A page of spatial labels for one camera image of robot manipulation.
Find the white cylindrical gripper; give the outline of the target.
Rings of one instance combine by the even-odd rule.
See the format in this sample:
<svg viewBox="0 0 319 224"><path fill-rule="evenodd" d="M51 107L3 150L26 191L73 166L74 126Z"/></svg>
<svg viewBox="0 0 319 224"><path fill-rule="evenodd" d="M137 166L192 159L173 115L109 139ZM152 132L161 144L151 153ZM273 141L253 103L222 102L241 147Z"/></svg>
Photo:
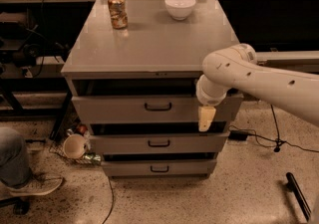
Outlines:
<svg viewBox="0 0 319 224"><path fill-rule="evenodd" d="M202 75L196 83L196 96L203 105L198 108L198 130L206 132L216 114L218 106L226 97L227 88L212 82L207 76Z"/></svg>

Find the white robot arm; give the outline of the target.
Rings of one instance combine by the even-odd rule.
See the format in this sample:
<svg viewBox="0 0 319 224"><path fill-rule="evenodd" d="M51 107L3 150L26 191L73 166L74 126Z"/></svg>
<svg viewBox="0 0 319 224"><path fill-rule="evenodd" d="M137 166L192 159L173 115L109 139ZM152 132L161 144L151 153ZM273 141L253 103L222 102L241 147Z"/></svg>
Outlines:
<svg viewBox="0 0 319 224"><path fill-rule="evenodd" d="M204 107L216 107L237 89L319 125L319 76L257 65L254 49L239 44L208 54L196 96Z"/></svg>

